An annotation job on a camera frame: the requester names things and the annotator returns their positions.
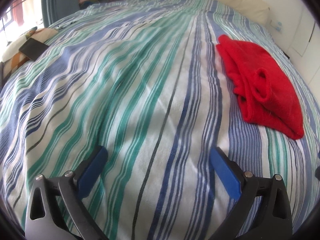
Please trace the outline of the striped blue green bedspread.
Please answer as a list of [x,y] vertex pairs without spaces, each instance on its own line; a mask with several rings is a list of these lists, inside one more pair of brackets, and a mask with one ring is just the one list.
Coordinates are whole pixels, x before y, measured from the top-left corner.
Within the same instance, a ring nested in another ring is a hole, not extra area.
[[[209,163],[220,147],[256,176],[280,174],[293,229],[319,200],[319,106],[270,33],[215,0],[96,4],[1,91],[1,199],[23,228],[33,179],[108,151],[84,200],[109,239],[208,239],[232,208]],[[227,35],[266,49],[299,98],[304,137],[248,124],[216,50]]]

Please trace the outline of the black smartphone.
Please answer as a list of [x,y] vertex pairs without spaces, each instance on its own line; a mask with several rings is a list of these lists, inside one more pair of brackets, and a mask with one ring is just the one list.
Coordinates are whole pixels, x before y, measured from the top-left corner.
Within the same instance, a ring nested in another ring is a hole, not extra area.
[[19,52],[29,60],[36,61],[48,48],[48,45],[30,37],[19,48]]

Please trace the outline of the wall socket with blue stickers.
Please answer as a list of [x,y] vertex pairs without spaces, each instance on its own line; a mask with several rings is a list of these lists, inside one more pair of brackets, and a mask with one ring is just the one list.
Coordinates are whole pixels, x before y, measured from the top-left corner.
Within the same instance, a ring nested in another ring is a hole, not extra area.
[[281,30],[282,30],[282,27],[283,27],[281,22],[275,21],[275,20],[271,20],[270,26],[272,26],[277,32],[281,33]]

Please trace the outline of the patchwork patterned cloth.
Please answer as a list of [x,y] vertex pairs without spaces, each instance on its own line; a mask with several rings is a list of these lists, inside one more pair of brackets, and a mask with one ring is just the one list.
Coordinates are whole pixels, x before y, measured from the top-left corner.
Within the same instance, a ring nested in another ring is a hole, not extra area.
[[27,61],[35,61],[48,47],[44,43],[57,34],[58,31],[53,28],[33,27],[16,41],[11,42],[2,55],[1,84],[5,84]]

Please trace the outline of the white wardrobe doors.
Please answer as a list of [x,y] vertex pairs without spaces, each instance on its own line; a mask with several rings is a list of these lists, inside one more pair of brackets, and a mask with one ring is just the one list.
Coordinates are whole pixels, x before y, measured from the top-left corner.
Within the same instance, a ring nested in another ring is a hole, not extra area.
[[306,7],[287,54],[313,94],[319,94],[319,25]]

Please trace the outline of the red sweater with white rabbit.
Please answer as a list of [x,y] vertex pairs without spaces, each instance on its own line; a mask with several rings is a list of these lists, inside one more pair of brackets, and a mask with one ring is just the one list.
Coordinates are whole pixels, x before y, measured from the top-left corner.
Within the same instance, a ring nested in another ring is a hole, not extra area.
[[298,140],[304,136],[303,115],[296,91],[276,60],[248,41],[218,38],[216,49],[225,65],[245,122],[275,129]]

